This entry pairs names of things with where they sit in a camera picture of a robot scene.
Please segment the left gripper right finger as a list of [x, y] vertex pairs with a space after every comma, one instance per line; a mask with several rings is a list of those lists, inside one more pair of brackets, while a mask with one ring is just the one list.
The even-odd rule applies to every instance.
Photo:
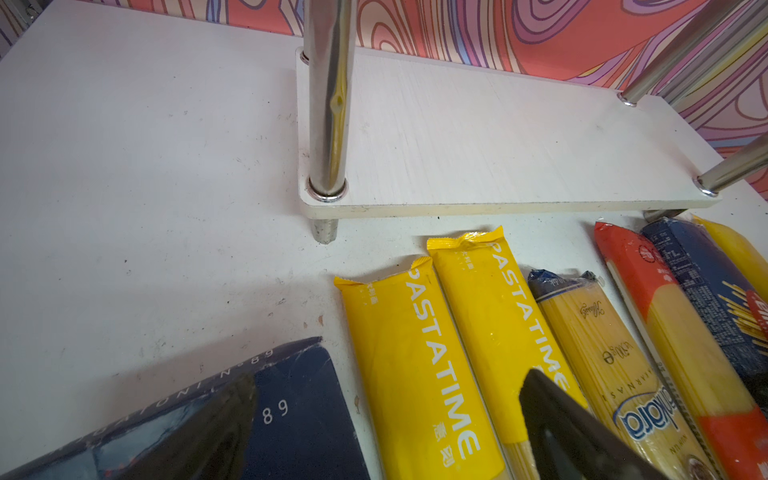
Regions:
[[662, 479], [544, 373], [531, 369], [519, 394], [542, 479]]

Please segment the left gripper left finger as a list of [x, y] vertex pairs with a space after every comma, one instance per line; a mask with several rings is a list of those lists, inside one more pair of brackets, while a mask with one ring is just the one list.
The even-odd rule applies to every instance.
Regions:
[[239, 479], [257, 404], [258, 391], [253, 377], [240, 376], [120, 477]]

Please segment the blue Barilla spaghetti bag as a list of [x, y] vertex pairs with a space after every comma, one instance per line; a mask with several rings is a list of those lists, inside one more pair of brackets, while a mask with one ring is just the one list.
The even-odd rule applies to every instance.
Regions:
[[767, 337], [750, 305], [757, 291], [704, 227], [665, 218], [641, 234], [661, 254], [762, 411], [767, 410]]

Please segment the yellow clear spaghetti bag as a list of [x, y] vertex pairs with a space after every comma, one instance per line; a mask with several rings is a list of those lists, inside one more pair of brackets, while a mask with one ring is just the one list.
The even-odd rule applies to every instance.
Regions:
[[716, 245], [754, 287], [757, 294], [767, 300], [767, 260], [750, 241], [734, 229], [693, 216], [693, 222], [702, 226]]

